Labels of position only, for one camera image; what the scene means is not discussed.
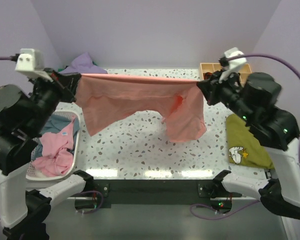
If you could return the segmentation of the salmon pink t-shirt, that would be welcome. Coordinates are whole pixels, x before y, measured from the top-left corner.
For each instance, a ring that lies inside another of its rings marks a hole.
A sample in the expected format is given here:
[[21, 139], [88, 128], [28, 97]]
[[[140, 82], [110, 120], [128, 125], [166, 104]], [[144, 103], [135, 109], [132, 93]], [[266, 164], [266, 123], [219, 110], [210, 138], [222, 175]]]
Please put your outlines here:
[[75, 92], [90, 136], [136, 112], [162, 116], [171, 142], [199, 139], [207, 128], [197, 81], [117, 74], [82, 74]]

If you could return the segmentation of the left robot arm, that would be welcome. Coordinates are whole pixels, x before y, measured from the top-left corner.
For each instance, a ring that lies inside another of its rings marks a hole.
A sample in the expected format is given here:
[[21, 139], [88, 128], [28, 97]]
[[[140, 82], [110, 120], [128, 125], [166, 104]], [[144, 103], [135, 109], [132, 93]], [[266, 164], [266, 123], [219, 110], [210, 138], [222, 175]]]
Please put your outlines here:
[[59, 103], [73, 103], [81, 75], [45, 69], [30, 77], [33, 91], [18, 86], [0, 87], [0, 231], [9, 240], [26, 239], [44, 231], [51, 209], [70, 196], [89, 196], [93, 177], [77, 170], [67, 179], [42, 190], [26, 189], [26, 173], [36, 139]]

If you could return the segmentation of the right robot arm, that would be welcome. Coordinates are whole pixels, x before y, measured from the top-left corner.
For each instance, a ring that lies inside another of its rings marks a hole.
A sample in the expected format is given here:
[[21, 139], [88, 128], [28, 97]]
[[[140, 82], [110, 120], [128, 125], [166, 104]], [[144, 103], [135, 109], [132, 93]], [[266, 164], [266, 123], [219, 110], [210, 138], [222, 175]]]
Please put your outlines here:
[[300, 130], [290, 112], [276, 107], [281, 85], [263, 72], [249, 74], [244, 85], [236, 73], [225, 80], [221, 74], [216, 71], [196, 85], [208, 105], [222, 103], [245, 122], [269, 154], [276, 178], [258, 180], [223, 170], [212, 181], [211, 197], [242, 194], [275, 215], [300, 220]]

